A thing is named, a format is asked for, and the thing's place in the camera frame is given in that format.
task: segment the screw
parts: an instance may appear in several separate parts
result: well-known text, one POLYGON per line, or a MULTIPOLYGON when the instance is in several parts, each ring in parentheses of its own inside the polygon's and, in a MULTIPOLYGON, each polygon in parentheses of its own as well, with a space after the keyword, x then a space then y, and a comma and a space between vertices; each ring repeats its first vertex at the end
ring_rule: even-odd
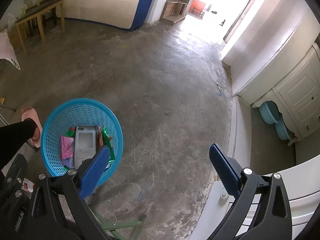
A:
POLYGON ((44 179, 45 178, 45 173, 41 173, 40 175, 39 175, 39 179, 44 179))
POLYGON ((16 196, 16 197, 20 197, 20 195, 21 195, 21 191, 20 191, 20 190, 17 190, 16 193, 15 193, 15 196, 16 196))
POLYGON ((75 169, 70 169, 68 170, 68 175, 72 176, 76 174, 76 170, 75 169))
POLYGON ((229 197, 229 194, 228 194, 228 192, 226 191, 226 189, 224 188, 224 189, 221 191, 220 198, 222 198, 222 199, 227 199, 228 197, 229 197))
POLYGON ((280 179, 281 178, 281 175, 279 174, 279 173, 275 173, 275 174, 273 174, 273 176, 276 178, 276 179, 280 179))
POLYGON ((247 175, 252 174, 252 170, 249 169, 249 168, 245 168, 243 171, 244 171, 244 173, 247 174, 247 175))

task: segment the blue plastic basket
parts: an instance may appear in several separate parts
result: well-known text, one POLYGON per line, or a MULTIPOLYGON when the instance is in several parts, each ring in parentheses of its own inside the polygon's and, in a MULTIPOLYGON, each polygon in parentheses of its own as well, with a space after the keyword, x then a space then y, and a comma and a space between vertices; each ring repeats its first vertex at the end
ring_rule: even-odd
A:
POLYGON ((120 124, 104 104, 87 98, 78 98, 67 101, 58 106, 48 117, 44 124, 41 136, 41 155, 44 164, 52 176, 65 174, 61 164, 61 135, 65 135, 69 127, 77 125, 106 126, 108 135, 112 137, 111 145, 116 159, 111 166, 104 171, 97 185, 104 183, 118 167, 122 151, 123 136, 120 124))

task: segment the pink slipper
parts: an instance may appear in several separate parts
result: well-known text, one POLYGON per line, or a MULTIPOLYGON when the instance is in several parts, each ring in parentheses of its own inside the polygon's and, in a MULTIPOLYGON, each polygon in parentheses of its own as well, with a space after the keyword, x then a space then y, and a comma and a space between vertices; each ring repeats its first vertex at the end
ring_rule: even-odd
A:
POLYGON ((31 138, 31 141, 33 143, 33 145, 37 148, 40 147, 40 142, 41 142, 41 134, 42 134, 42 126, 37 114, 37 111, 34 108, 27 108, 27 110, 25 112, 22 113, 22 121, 26 120, 26 119, 32 119, 33 121, 35 121, 36 125, 39 128, 39 132, 40 132, 40 136, 38 139, 33 139, 31 138))

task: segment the bright doorway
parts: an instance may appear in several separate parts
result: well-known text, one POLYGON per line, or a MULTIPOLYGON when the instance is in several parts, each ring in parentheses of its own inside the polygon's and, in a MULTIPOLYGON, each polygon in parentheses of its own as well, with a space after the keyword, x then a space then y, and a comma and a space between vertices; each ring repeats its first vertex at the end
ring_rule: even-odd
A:
POLYGON ((250 0, 190 0, 181 28, 206 41, 222 43, 223 37, 250 0))

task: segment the plastic basin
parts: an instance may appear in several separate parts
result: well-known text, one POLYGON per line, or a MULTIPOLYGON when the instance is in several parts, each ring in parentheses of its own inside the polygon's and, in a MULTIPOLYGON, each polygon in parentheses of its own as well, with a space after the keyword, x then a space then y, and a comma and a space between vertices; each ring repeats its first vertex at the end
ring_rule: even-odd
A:
POLYGON ((278 123, 280 120, 278 107, 273 101, 266 101, 259 106, 259 113, 267 124, 278 123))
POLYGON ((292 132, 284 124, 282 115, 280 115, 280 120, 278 123, 275 124, 275 127, 276 127, 276 133, 280 138, 280 140, 285 141, 285 140, 291 139, 292 132))

